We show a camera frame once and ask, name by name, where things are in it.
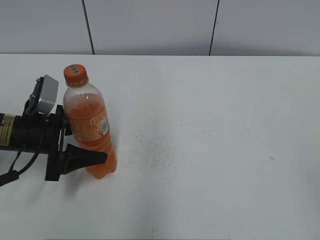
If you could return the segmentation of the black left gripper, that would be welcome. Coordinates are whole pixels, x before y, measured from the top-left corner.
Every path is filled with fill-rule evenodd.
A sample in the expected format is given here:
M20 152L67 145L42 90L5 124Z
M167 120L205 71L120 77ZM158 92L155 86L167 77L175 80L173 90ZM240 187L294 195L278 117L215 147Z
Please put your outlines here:
M52 121L45 181L57 182L62 174L106 162L108 155L105 152L86 150L69 143L63 151L64 138L71 129L62 105L56 106Z

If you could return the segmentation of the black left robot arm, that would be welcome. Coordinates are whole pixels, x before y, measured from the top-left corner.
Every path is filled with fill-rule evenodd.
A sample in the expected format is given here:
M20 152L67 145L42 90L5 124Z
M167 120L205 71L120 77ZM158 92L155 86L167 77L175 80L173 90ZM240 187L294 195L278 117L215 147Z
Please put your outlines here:
M14 151L18 155L32 153L33 156L20 170L11 164L8 172L0 176L1 186L18 180L39 154L47 155L45 180L53 182L57 182L61 175L106 162L108 155L104 152L86 150L72 144L64 146L64 137L70 135L72 131L61 105L57 106L55 113L48 115L39 112L24 112L21 116L2 113L0 149Z

